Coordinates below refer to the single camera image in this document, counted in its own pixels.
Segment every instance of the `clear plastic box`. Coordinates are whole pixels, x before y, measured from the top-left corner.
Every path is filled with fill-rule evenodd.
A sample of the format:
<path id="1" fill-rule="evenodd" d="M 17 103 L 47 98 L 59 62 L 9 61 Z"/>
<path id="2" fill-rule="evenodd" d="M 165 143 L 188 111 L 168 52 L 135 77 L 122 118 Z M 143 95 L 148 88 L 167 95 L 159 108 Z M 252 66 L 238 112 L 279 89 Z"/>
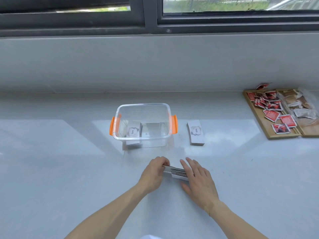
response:
<path id="1" fill-rule="evenodd" d="M 142 124 L 140 137 L 126 137 L 129 121 Z M 171 115 L 169 105 L 165 103 L 121 105 L 110 125 L 110 135 L 126 144 L 136 141 L 137 146 L 163 147 L 168 138 L 178 132 L 176 115 Z"/>

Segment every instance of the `person's right hand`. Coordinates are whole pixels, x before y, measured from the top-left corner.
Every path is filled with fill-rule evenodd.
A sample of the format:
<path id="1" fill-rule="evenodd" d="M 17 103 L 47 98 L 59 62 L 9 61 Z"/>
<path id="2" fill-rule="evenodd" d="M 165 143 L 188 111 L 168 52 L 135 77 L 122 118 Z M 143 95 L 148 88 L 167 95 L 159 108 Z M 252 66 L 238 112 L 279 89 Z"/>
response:
<path id="1" fill-rule="evenodd" d="M 210 172 L 196 160 L 190 158 L 186 158 L 186 160 L 192 169 L 184 160 L 181 159 L 180 162 L 189 179 L 190 188 L 184 183 L 181 183 L 181 187 L 199 207 L 210 215 L 213 207 L 219 202 L 215 183 Z"/>

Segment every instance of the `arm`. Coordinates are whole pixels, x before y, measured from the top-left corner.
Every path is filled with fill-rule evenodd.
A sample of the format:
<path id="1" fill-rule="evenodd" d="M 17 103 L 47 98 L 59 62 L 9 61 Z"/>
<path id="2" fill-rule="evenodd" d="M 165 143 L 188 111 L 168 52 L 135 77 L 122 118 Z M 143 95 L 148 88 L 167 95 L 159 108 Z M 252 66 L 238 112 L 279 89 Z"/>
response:
<path id="1" fill-rule="evenodd" d="M 134 187 L 82 221 L 65 239 L 114 239 L 138 203 L 160 186 L 165 169 L 162 165 L 170 165 L 169 160 L 151 160 Z"/>
<path id="2" fill-rule="evenodd" d="M 186 160 L 191 168 L 183 160 L 181 164 L 189 178 L 190 187 L 182 183 L 183 190 L 217 222 L 228 239 L 267 239 L 219 200 L 215 183 L 207 169 L 195 160 Z"/>

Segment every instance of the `table surface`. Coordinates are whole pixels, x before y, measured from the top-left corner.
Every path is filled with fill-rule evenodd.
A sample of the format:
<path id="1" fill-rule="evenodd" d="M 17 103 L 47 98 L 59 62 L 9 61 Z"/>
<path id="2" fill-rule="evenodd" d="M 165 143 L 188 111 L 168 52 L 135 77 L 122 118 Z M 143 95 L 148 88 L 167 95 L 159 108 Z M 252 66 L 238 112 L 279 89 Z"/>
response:
<path id="1" fill-rule="evenodd" d="M 267 140 L 241 92 L 0 94 L 0 238 L 63 238 L 136 184 L 155 156 L 190 157 L 219 197 L 269 238 L 317 238 L 319 139 Z M 163 102 L 179 131 L 166 147 L 123 151 L 108 134 L 122 104 Z M 203 147 L 186 123 L 199 119 Z M 119 239 L 226 238 L 165 174 Z"/>

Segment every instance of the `grass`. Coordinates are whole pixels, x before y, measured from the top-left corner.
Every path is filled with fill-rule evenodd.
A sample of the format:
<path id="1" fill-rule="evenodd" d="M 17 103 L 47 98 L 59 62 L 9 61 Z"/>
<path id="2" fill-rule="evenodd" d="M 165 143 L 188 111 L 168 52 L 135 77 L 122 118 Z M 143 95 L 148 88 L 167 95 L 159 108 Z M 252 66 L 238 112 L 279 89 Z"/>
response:
<path id="1" fill-rule="evenodd" d="M 217 2 L 194 0 L 193 5 L 189 8 L 187 0 L 165 1 L 163 12 L 205 12 L 205 11 L 249 11 L 249 10 L 265 10 L 268 8 L 268 2 Z"/>

